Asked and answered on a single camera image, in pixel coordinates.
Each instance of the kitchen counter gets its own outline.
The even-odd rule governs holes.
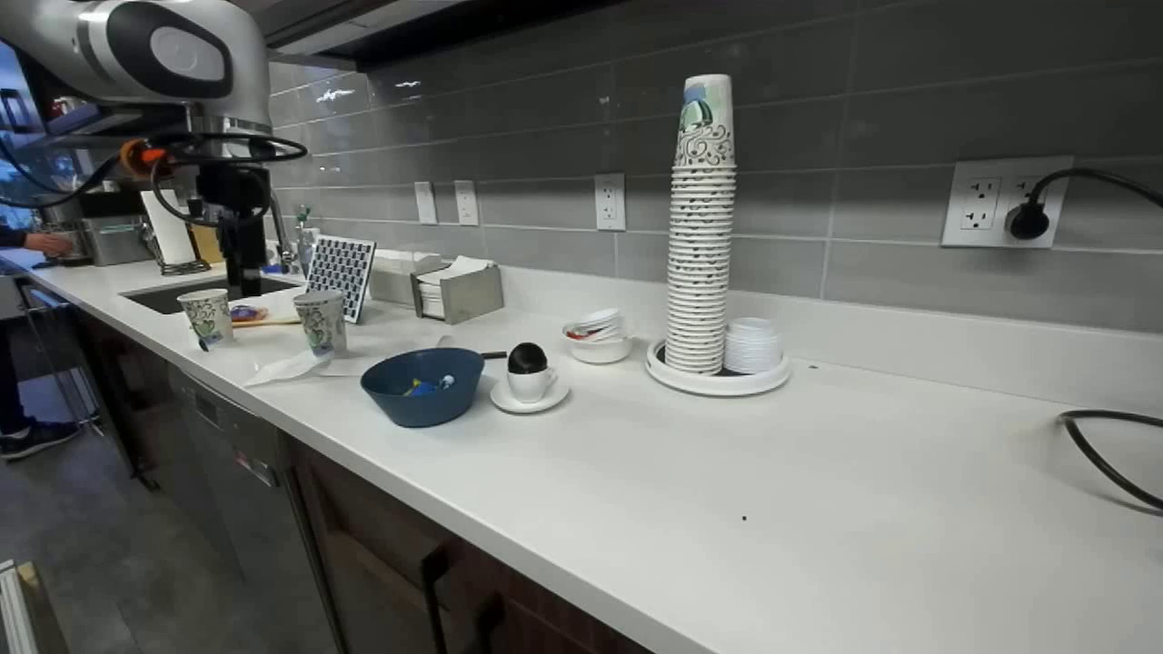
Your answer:
[[[581,366],[556,351],[574,388],[561,411],[494,411],[485,388],[500,366],[485,363],[481,405],[464,417],[406,434],[356,380],[375,359],[435,347],[444,333],[469,348],[509,348],[523,337],[550,347],[568,316],[596,308],[601,297],[633,308],[633,330],[659,333],[665,292],[505,271],[505,311],[444,327],[375,305],[372,320],[350,330],[350,357],[309,378],[250,388],[246,378],[305,348],[299,327],[240,330],[201,351],[184,316],[156,316],[123,297],[195,278],[158,279],[156,267],[35,278],[210,391],[651,651],[1163,646],[1163,521],[1113,500],[1114,491],[1052,426],[1069,405],[1052,400],[1046,380],[998,391],[981,384],[1003,371],[933,380],[870,371],[884,351],[828,359],[825,347],[800,333],[810,325],[793,316],[802,301],[781,301],[773,311],[802,347],[787,337],[794,373],[771,397],[682,397],[654,384],[639,357]],[[954,325],[983,337],[1009,330]],[[1095,348],[1077,348],[1082,359],[1119,340],[1134,348],[1119,357],[1142,359],[1134,373],[1153,373],[1163,351],[1158,337],[1129,333],[1066,340],[1090,340]],[[1086,388],[1069,384],[1062,397],[1086,400]]]

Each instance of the gray tile backsplash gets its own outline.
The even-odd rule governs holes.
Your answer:
[[[665,279],[678,83],[717,68],[737,292],[1163,330],[1163,213],[1137,195],[1071,183],[1052,252],[937,246],[954,160],[1077,156],[1163,188],[1158,27],[1158,0],[626,0],[372,74],[272,66],[276,131],[313,150],[272,183],[384,246]],[[591,230],[591,175],[626,175],[626,231]]]

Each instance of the person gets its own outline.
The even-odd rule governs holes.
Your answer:
[[[40,252],[45,258],[72,253],[72,239],[47,230],[13,231],[0,225],[0,246],[29,246],[29,252]],[[81,434],[77,423],[40,423],[24,413],[20,380],[12,359],[12,340],[7,340],[7,330],[0,327],[0,457],[20,463],[20,457],[31,457],[35,452],[77,439],[77,434]]]

